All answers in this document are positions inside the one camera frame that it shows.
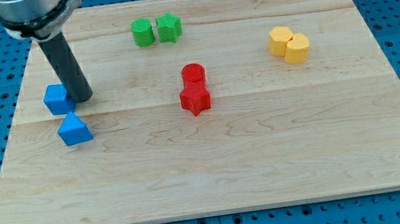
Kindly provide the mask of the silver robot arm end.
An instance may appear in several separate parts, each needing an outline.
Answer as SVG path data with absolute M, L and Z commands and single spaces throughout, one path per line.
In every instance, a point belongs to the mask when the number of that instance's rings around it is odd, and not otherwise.
M 0 0 L 0 23 L 14 39 L 49 41 L 81 5 L 81 0 Z

